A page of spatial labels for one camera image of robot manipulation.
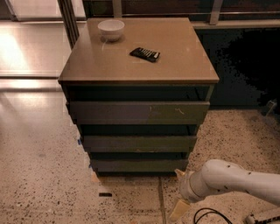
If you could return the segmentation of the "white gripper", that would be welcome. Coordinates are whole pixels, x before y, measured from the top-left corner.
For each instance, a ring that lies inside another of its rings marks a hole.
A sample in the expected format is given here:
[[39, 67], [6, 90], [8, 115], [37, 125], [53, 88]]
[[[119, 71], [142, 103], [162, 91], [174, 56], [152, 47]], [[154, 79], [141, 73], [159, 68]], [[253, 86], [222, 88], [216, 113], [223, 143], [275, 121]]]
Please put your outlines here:
[[183, 199], [176, 199], [173, 209], [169, 215], [169, 220], [175, 222], [179, 220], [190, 208], [190, 203], [196, 203], [204, 199], [199, 195], [202, 188], [200, 181], [200, 171], [181, 171], [175, 170], [179, 179], [179, 193]]

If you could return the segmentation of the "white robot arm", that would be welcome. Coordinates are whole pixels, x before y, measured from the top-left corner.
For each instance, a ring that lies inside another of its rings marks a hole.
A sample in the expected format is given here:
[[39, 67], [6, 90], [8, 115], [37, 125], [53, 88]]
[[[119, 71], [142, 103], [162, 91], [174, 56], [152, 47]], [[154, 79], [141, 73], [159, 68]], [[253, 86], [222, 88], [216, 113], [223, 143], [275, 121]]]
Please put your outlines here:
[[191, 203], [207, 196], [230, 192], [247, 193], [280, 206], [280, 175], [248, 171], [238, 164], [220, 159], [206, 161], [199, 171], [175, 170], [181, 197], [176, 199], [170, 221], [177, 221]]

